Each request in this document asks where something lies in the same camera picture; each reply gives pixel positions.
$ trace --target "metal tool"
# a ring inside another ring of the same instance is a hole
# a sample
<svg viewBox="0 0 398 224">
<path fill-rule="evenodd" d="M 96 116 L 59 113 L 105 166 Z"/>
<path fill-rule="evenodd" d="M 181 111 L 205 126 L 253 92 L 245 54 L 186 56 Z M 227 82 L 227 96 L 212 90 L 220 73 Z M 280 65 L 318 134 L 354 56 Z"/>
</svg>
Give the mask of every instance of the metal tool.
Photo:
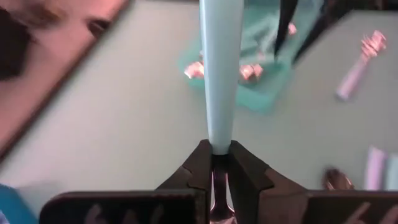
<svg viewBox="0 0 398 224">
<path fill-rule="evenodd" d="M 213 156 L 213 186 L 215 202 L 210 210 L 211 224 L 235 224 L 235 211 L 226 201 L 227 156 Z"/>
</svg>

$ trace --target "blue fabric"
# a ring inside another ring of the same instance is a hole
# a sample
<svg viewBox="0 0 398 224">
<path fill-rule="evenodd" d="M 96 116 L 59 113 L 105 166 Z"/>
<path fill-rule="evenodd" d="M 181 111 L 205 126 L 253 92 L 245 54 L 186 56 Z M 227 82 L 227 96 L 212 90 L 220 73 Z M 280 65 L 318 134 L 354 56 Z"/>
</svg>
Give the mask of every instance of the blue fabric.
<svg viewBox="0 0 398 224">
<path fill-rule="evenodd" d="M 0 224 L 38 224 L 16 190 L 5 185 L 0 185 L 0 211 Z"/>
</svg>

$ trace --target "small metal part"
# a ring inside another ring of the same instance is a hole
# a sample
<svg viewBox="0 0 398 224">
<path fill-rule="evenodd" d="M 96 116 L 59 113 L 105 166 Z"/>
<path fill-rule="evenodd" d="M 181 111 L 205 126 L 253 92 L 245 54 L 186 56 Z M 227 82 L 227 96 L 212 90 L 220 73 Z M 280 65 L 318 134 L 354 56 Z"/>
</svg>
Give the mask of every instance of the small metal part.
<svg viewBox="0 0 398 224">
<path fill-rule="evenodd" d="M 213 155 L 214 205 L 210 210 L 210 224 L 236 224 L 235 211 L 226 201 L 228 157 Z"/>
<path fill-rule="evenodd" d="M 329 168 L 323 176 L 323 187 L 327 190 L 353 190 L 353 183 L 340 170 Z"/>
<path fill-rule="evenodd" d="M 263 69 L 259 64 L 242 65 L 241 66 L 241 79 L 242 84 L 256 83 L 260 80 Z"/>
<path fill-rule="evenodd" d="M 263 68 L 259 64 L 254 65 L 241 65 L 240 67 L 240 84 L 256 83 L 261 78 L 263 73 Z M 205 77 L 205 68 L 203 66 L 203 61 L 193 62 L 184 71 L 184 74 L 188 78 L 199 78 L 203 79 Z"/>
<path fill-rule="evenodd" d="M 185 69 L 184 74 L 188 78 L 203 79 L 205 77 L 205 68 L 201 62 L 193 62 Z"/>
<path fill-rule="evenodd" d="M 297 33 L 297 28 L 293 24 L 293 22 L 289 23 L 288 30 L 289 30 L 289 35 L 294 35 L 295 33 Z"/>
<path fill-rule="evenodd" d="M 86 22 L 88 30 L 95 37 L 99 37 L 110 26 L 110 24 L 110 21 L 95 18 L 90 18 Z"/>
</svg>

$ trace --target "tabletop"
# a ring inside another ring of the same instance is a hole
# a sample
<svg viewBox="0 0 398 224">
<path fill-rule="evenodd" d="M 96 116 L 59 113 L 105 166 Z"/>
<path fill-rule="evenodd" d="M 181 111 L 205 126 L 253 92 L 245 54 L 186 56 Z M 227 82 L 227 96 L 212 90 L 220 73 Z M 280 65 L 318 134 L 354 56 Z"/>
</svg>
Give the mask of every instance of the tabletop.
<svg viewBox="0 0 398 224">
<path fill-rule="evenodd" d="M 321 187 L 330 165 L 360 189 L 369 146 L 398 149 L 397 18 L 355 12 L 346 20 L 298 63 L 271 114 L 235 112 L 233 139 L 309 189 Z M 355 99 L 339 102 L 335 88 L 374 29 L 388 48 Z M 207 138 L 205 94 L 177 68 L 198 30 L 197 3 L 138 0 L 17 144 L 0 182 L 35 214 L 61 192 L 156 188 Z"/>
</svg>

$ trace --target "copper piece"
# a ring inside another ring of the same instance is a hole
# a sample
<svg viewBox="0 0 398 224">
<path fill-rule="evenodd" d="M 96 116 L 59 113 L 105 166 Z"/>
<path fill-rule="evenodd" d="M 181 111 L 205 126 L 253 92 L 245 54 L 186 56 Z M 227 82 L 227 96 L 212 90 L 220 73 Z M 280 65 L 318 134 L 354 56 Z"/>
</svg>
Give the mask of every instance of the copper piece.
<svg viewBox="0 0 398 224">
<path fill-rule="evenodd" d="M 205 68 L 201 62 L 193 62 L 184 71 L 188 78 L 204 78 Z"/>
<path fill-rule="evenodd" d="M 371 38 L 364 36 L 362 40 L 362 54 L 366 59 L 375 57 L 386 48 L 386 37 L 378 30 L 373 32 Z"/>
<path fill-rule="evenodd" d="M 240 83 L 256 83 L 261 78 L 263 68 L 259 64 L 253 65 L 242 65 L 241 66 L 241 78 L 239 79 Z"/>
<path fill-rule="evenodd" d="M 241 65 L 239 71 L 239 82 L 247 84 L 257 82 L 261 78 L 263 68 L 259 64 Z M 203 61 L 191 63 L 185 69 L 184 74 L 186 74 L 188 78 L 204 78 L 205 68 L 203 66 Z"/>
<path fill-rule="evenodd" d="M 323 187 L 327 190 L 353 190 L 353 183 L 340 170 L 329 168 L 323 176 Z"/>
<path fill-rule="evenodd" d="M 289 23 L 288 31 L 289 31 L 289 35 L 294 35 L 295 33 L 297 33 L 297 28 L 296 28 L 296 26 L 293 24 L 293 22 L 290 22 L 290 23 Z"/>
</svg>

